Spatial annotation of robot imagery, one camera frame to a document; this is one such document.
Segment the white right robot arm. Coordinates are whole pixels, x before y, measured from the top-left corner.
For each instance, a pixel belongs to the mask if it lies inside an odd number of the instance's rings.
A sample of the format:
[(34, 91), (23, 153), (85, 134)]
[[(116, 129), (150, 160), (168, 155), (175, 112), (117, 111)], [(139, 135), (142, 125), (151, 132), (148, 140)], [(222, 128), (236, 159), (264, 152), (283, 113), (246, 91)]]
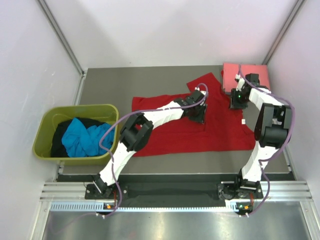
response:
[(244, 110), (251, 102), (259, 110), (254, 128), (255, 145), (245, 166), (232, 186), (233, 197), (245, 198), (259, 194), (262, 171), (290, 139), (293, 109), (284, 104), (266, 87), (260, 85), (259, 75), (235, 75), (237, 86), (231, 90), (230, 109)]

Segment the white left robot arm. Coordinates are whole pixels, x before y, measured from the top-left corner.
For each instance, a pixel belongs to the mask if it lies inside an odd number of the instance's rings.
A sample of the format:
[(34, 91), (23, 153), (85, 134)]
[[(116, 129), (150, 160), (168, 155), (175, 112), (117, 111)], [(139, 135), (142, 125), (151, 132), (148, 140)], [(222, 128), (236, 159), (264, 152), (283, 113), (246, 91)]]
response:
[(203, 123), (208, 95), (208, 91), (197, 87), (185, 98), (179, 97), (157, 109), (134, 111), (112, 125), (111, 130), (122, 120), (126, 120), (120, 130), (116, 149), (114, 153), (110, 153), (110, 161), (93, 179), (97, 194), (105, 199), (113, 194), (113, 185), (117, 183), (121, 171), (129, 159), (147, 145), (153, 130), (182, 118)]

